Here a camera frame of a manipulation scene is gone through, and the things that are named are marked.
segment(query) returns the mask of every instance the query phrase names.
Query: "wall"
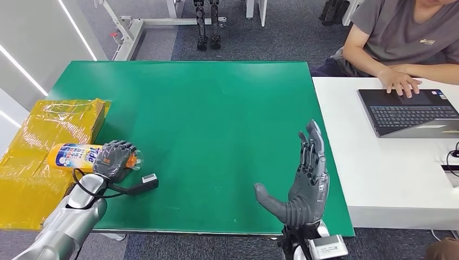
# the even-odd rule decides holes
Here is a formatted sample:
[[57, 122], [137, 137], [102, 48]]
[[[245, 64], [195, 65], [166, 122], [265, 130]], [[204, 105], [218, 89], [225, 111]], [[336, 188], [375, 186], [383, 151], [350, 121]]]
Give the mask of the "wall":
[[[106, 56], [76, 0], [64, 0], [98, 60]], [[58, 0], [0, 1], [0, 45], [49, 92], [72, 60], [93, 60]], [[0, 53], [0, 88], [25, 109], [45, 96]]]
[[[18, 102], [11, 98], [5, 91], [0, 89], [0, 111], [7, 114], [18, 124], [27, 118], [29, 112], [25, 110]], [[10, 142], [19, 130], [17, 126], [0, 115], [0, 157], [6, 151]]]

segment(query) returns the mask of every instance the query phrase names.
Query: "yellow box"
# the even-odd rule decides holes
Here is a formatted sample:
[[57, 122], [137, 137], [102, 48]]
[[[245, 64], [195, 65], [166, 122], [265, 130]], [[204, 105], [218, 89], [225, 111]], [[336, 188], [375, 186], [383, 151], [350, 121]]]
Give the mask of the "yellow box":
[[92, 144], [110, 103], [40, 100], [0, 160], [0, 229], [39, 230], [73, 183], [50, 168], [49, 150], [63, 142]]

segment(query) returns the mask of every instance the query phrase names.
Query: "gray t-shirt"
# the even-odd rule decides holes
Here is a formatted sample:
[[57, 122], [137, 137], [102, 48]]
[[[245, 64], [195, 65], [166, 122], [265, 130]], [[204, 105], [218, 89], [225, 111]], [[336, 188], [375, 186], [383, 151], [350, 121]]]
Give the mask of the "gray t-shirt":
[[[459, 64], [459, 1], [443, 6], [431, 19], [414, 20], [416, 0], [365, 0], [351, 21], [370, 37], [364, 50], [386, 64]], [[331, 56], [351, 77], [369, 76], [342, 56]]]

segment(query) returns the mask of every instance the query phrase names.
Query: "bottle label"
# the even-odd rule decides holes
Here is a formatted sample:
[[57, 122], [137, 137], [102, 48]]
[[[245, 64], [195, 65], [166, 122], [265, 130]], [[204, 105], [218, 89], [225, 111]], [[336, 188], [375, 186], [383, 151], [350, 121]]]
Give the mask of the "bottle label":
[[92, 168], [100, 147], [65, 144], [56, 156], [56, 165], [71, 168]]

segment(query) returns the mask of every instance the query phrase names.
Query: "led light strip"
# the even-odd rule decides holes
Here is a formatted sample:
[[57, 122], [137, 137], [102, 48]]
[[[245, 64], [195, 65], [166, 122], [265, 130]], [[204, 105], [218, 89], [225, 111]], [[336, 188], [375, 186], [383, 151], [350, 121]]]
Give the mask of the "led light strip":
[[40, 84], [38, 84], [38, 82], [32, 77], [30, 76], [29, 73], [27, 73], [27, 71], [25, 71], [25, 69], [5, 50], [5, 48], [3, 48], [3, 46], [0, 45], [0, 51], [3, 53], [3, 55], [5, 55], [8, 60], [11, 61], [11, 63], [13, 63], [13, 65], [36, 87], [38, 88], [38, 90], [40, 90], [41, 93], [43, 93], [43, 95], [45, 96], [48, 96], [48, 92], [46, 92], [42, 86], [40, 86]]
[[89, 54], [91, 55], [91, 57], [93, 57], [93, 60], [94, 60], [94, 61], [97, 61], [96, 55], [94, 55], [93, 50], [91, 50], [91, 47], [89, 47], [88, 42], [87, 42], [86, 39], [83, 37], [83, 34], [82, 34], [81, 31], [78, 29], [78, 26], [76, 26], [75, 21], [73, 20], [73, 18], [72, 18], [72, 16], [70, 15], [69, 11], [68, 11], [67, 8], [65, 7], [64, 3], [62, 2], [62, 0], [57, 0], [57, 1], [58, 1], [59, 4], [61, 5], [61, 7], [62, 7], [62, 9], [64, 10], [64, 12], [65, 12], [65, 14], [67, 15], [67, 17], [69, 18], [69, 20], [70, 20], [70, 22], [72, 23], [73, 27], [75, 28], [76, 32], [77, 32], [78, 35], [80, 36], [81, 41], [83, 41], [83, 43], [84, 43], [84, 46], [86, 46], [86, 49], [88, 49]]
[[5, 114], [3, 111], [0, 110], [0, 115], [3, 116], [6, 120], [8, 120], [10, 123], [12, 123], [13, 125], [15, 125], [16, 127], [20, 128], [21, 125], [14, 121], [13, 118], [9, 117], [7, 114]]

